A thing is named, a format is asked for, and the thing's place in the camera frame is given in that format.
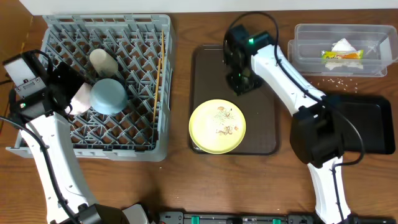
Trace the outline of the white cup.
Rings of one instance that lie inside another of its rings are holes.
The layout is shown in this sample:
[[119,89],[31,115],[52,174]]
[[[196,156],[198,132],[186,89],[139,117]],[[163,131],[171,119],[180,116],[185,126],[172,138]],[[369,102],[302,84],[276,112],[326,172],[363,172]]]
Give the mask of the white cup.
[[118,71],[118,63],[103,49],[94,49],[89,55],[89,60],[101,77],[112,77]]

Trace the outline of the light blue bowl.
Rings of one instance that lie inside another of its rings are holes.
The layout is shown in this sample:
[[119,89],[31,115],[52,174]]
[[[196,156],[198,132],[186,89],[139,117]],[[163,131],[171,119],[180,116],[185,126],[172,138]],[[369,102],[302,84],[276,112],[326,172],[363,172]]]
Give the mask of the light blue bowl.
[[127,93],[116,80],[105,78],[96,82],[90,91],[90,105],[100,114],[114,115],[127,106]]

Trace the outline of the rice and food scraps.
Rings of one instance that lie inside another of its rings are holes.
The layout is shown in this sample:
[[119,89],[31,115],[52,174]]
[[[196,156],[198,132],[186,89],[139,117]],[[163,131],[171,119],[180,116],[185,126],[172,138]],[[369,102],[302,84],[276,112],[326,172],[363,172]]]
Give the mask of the rice and food scraps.
[[231,135],[239,130],[239,122],[232,108],[219,106],[212,117],[215,133],[219,135]]

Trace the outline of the yellow plate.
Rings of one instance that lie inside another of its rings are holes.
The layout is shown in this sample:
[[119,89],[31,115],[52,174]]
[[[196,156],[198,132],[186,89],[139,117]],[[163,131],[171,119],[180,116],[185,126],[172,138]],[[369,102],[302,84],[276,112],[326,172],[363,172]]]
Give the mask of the yellow plate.
[[[231,135],[215,133],[212,117],[219,106],[232,108],[239,122],[239,130]],[[193,143],[210,154],[226,154],[236,149],[246,134],[246,119],[243,112],[232,102],[221,99],[208,100],[197,106],[190,116],[188,125]]]

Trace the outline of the yellow snack wrapper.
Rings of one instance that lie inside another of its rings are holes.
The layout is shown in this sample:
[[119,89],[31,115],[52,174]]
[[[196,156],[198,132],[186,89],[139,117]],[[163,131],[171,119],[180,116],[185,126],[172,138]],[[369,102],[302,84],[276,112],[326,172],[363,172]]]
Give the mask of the yellow snack wrapper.
[[351,52],[333,52],[333,51],[321,51],[322,59],[353,59],[359,60],[363,58],[363,50],[351,51]]

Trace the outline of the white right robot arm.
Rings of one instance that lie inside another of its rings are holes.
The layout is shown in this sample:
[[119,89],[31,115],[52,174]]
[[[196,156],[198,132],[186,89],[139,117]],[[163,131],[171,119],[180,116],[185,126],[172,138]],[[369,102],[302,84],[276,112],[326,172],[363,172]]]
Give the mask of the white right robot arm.
[[239,20],[223,37],[223,61],[232,69],[231,88],[241,95],[267,83],[291,117],[290,145],[306,164],[315,191],[315,212],[323,223],[348,223],[342,168],[365,155],[356,126],[339,110],[338,101],[312,86],[290,64],[279,47],[279,36],[267,31],[251,35]]

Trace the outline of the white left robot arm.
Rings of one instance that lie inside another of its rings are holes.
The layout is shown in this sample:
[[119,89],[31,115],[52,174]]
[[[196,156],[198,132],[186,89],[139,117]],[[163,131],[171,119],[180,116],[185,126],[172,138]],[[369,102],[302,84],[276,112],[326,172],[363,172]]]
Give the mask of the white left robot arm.
[[20,131],[35,160],[46,197],[48,223],[150,224],[142,205],[100,205],[80,169],[67,116],[89,109],[91,87],[65,62],[38,59],[30,50],[3,61],[15,84],[7,122]]

